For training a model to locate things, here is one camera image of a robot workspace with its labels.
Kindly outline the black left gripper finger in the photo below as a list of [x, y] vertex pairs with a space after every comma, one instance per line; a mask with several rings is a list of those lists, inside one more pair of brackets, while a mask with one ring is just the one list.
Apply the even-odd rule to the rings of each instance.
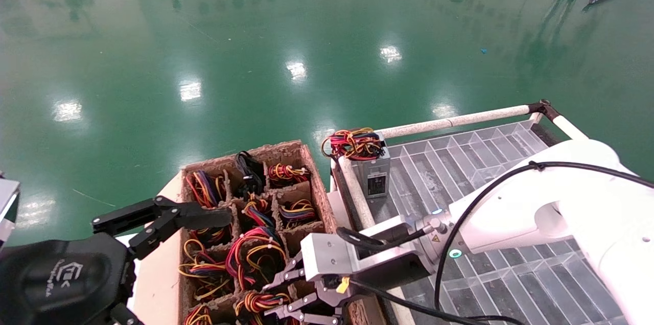
[[204, 208], [196, 202], [175, 202], [164, 196], [145, 199], [92, 220], [94, 234], [116, 237], [141, 227], [129, 241], [133, 259], [143, 259], [182, 228], [223, 228], [231, 223], [227, 208]]

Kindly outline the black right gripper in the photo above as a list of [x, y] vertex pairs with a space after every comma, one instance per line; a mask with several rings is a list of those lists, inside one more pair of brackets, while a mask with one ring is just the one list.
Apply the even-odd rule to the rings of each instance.
[[[355, 252], [338, 252], [330, 257], [318, 255], [318, 289], [277, 309], [278, 319], [294, 319], [309, 324], [342, 324], [345, 298], [356, 297], [363, 290], [355, 288], [359, 281], [387, 291], [419, 281], [435, 273], [427, 256], [418, 252], [379, 252], [358, 259]], [[262, 292], [271, 292], [282, 285], [305, 282], [302, 263], [290, 263], [275, 274]]]

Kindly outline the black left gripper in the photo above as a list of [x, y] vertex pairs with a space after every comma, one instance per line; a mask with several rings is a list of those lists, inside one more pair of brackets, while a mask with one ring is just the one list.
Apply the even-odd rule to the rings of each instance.
[[144, 325], [128, 307], [135, 262], [110, 235], [2, 249], [2, 324]]

